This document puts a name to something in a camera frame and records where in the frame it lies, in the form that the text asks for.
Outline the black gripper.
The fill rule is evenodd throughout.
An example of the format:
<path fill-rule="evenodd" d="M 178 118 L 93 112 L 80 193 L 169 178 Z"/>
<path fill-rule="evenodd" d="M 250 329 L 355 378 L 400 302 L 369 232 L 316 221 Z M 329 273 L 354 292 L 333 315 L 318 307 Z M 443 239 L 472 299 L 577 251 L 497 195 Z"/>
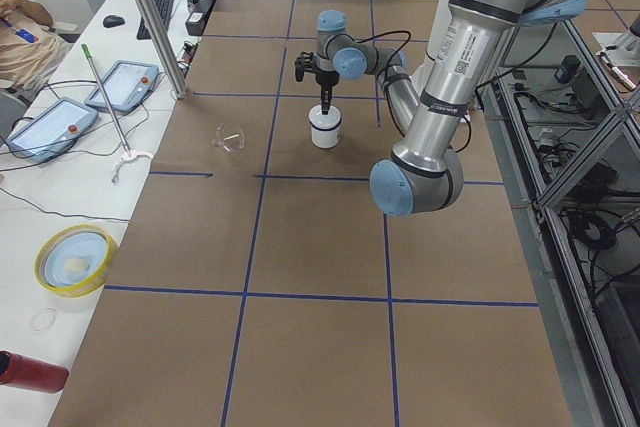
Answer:
<path fill-rule="evenodd" d="M 324 70 L 316 67 L 314 71 L 315 80 L 320 85 L 321 114 L 328 115 L 331 102 L 333 87 L 339 83 L 340 75 L 334 70 Z"/>

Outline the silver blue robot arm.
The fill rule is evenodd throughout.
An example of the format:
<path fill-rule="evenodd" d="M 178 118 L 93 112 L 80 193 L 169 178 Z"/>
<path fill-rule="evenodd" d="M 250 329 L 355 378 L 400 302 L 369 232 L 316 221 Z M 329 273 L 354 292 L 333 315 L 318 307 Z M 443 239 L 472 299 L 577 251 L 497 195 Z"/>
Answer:
<path fill-rule="evenodd" d="M 587 0 L 448 0 L 451 20 L 421 91 L 398 53 L 356 42 L 342 12 L 322 12 L 313 66 L 349 80 L 375 76 L 404 135 L 390 157 L 371 170 L 378 208 L 408 216 L 453 204 L 464 178 L 451 140 L 503 32 L 555 24 L 579 15 L 586 5 Z"/>

